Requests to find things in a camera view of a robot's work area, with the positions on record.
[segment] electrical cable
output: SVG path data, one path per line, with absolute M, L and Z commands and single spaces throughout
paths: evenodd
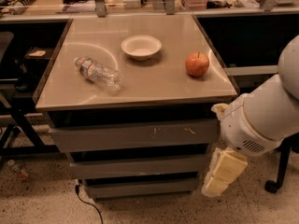
M 104 221 L 103 221 L 103 217 L 102 217 L 101 211 L 100 211 L 95 205 L 93 205 L 93 204 L 91 204 L 91 203 L 87 203 L 87 202 L 85 202 L 84 200 L 82 200 L 82 199 L 80 198 L 80 196 L 79 196 L 80 188 L 79 188 L 79 187 L 80 187 L 80 185 L 76 185 L 76 186 L 75 186 L 75 192 L 76 192 L 76 194 L 77 194 L 79 200 L 82 201 L 82 202 L 85 203 L 85 204 L 88 204 L 88 205 L 90 205 L 90 206 L 93 206 L 93 207 L 95 208 L 95 210 L 97 211 L 97 213 L 99 214 L 100 218 L 101 218 L 101 223 L 104 224 Z

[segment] drawer front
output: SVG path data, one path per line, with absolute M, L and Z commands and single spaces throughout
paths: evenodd
M 71 162 L 77 179 L 110 178 L 121 176 L 163 175 L 201 172 L 206 168 L 206 155 L 159 157 L 115 161 Z
M 90 198 L 105 199 L 136 195 L 193 191 L 199 184 L 199 178 L 167 180 L 160 182 L 120 183 L 117 185 L 85 186 Z
M 216 119 L 50 129 L 61 152 L 203 144 L 218 139 Z

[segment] white bowl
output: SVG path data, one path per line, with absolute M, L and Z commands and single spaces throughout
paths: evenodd
M 137 61 L 146 61 L 161 48 L 161 42 L 150 35 L 133 35 L 121 42 L 124 53 Z

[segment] table top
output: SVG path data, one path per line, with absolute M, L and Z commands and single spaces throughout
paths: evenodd
M 132 35 L 152 35 L 162 49 L 151 59 L 137 62 L 121 50 Z M 210 67 L 203 77 L 190 77 L 185 59 L 205 52 Z M 121 91 L 111 94 L 84 78 L 74 59 L 90 56 L 117 69 Z M 191 15 L 135 16 L 74 19 L 36 109 L 39 111 L 90 109 L 108 106 L 218 102 L 237 96 Z

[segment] plastic water bottle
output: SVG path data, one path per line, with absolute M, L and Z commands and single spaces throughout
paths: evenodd
M 7 165 L 10 169 L 10 171 L 18 177 L 20 180 L 25 180 L 29 176 L 28 171 L 25 169 L 25 167 L 19 163 L 15 162 L 14 160 L 9 160 L 7 162 Z
M 121 89 L 122 77 L 117 70 L 86 56 L 75 58 L 74 63 L 84 77 L 97 83 L 106 91 L 119 91 Z

